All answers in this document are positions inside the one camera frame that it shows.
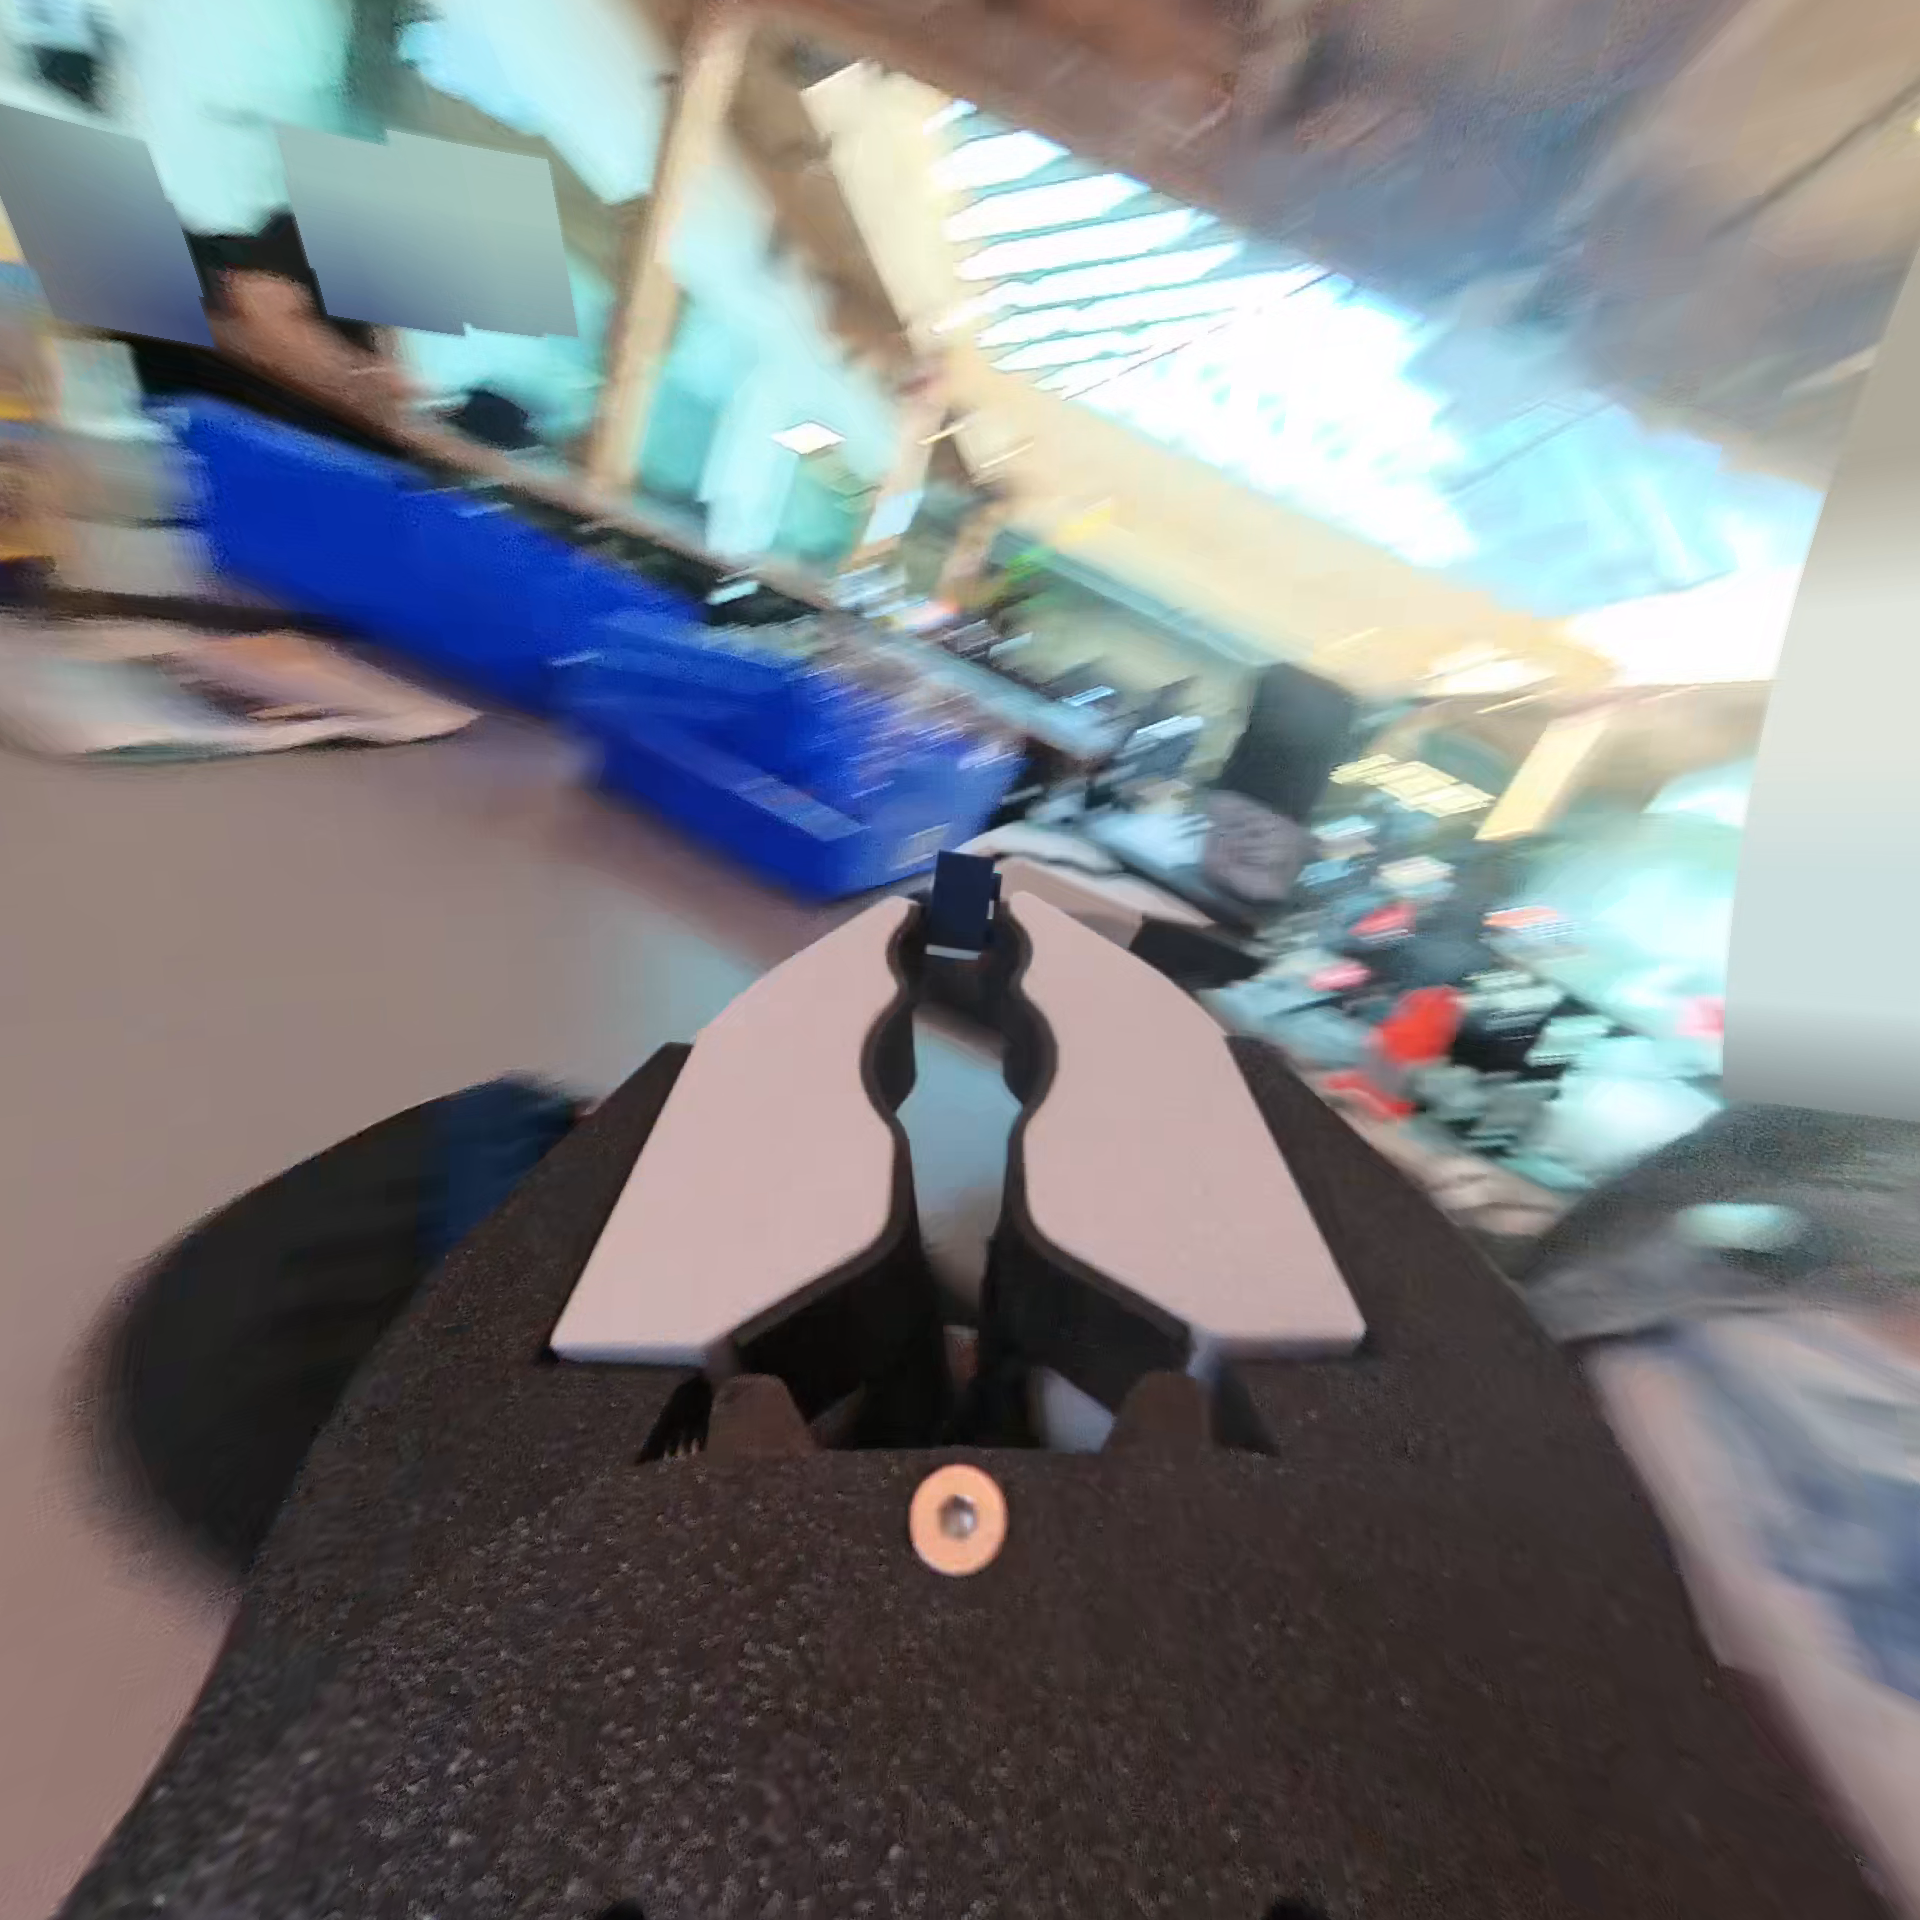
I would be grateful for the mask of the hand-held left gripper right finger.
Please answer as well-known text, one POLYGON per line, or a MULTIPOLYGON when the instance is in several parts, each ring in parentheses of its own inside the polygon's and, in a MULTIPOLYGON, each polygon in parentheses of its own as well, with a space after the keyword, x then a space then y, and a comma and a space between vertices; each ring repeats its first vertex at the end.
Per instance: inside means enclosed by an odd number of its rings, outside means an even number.
POLYGON ((1042 1260, 1189 1372, 1349 1356, 1366 1319, 1227 1034, 1129 948, 1034 892, 1003 903, 1004 1196, 1042 1260))

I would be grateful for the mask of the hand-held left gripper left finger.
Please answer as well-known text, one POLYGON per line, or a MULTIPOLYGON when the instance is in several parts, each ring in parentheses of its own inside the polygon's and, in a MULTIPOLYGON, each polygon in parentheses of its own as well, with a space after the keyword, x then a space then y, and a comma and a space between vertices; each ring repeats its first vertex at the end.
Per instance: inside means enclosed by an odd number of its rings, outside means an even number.
POLYGON ((732 1356, 903 1225, 915 919, 903 896, 863 909, 697 1032, 549 1331, 558 1359, 732 1356))

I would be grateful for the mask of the small blue brick plate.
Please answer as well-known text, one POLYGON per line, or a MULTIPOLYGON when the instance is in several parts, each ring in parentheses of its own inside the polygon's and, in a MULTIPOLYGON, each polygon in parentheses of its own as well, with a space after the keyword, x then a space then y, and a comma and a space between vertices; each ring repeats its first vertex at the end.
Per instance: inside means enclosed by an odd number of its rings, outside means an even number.
POLYGON ((940 852, 920 909, 927 958, 977 961, 993 948, 1001 873, 992 854, 940 852))

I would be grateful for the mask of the blue storage bin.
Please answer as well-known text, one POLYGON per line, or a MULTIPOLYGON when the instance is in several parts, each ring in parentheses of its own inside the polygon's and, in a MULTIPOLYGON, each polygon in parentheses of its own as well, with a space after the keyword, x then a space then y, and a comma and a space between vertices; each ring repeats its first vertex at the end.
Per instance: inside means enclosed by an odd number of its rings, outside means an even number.
POLYGON ((416 468, 207 396, 161 409, 215 570, 493 705, 549 712, 604 627, 691 636, 674 589, 416 468))
POLYGON ((833 903, 927 873, 989 825, 1024 739, 845 622, 594 622, 549 673, 592 781, 784 892, 833 903))

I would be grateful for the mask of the black quilted pad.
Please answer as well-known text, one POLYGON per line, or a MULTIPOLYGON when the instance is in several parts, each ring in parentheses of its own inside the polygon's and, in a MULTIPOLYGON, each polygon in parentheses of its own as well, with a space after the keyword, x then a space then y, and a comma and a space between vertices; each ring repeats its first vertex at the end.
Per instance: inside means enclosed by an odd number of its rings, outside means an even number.
POLYGON ((240 1585, 351 1378, 588 1114, 508 1074, 385 1116, 190 1224, 87 1333, 70 1427, 101 1516, 240 1585))

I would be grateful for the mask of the person's white printed shirt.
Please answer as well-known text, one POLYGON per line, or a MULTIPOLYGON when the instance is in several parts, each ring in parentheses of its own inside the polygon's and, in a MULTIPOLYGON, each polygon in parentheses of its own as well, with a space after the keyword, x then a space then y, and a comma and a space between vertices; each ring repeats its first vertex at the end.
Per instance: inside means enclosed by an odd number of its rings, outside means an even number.
POLYGON ((1692 1317, 1586 1365, 1676 1389, 1765 1568, 1828 1610, 1867 1679, 1916 1701, 1916 1348, 1863 1310, 1786 1309, 1692 1317))

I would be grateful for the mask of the thick white instruction booklet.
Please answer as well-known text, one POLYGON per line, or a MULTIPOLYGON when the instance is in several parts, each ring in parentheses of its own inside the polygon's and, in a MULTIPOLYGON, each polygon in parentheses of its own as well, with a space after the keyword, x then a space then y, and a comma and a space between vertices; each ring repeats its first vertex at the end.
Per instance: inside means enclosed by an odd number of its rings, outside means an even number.
POLYGON ((296 633, 4 619, 3 737, 75 762, 373 749, 468 733, 478 712, 296 633))

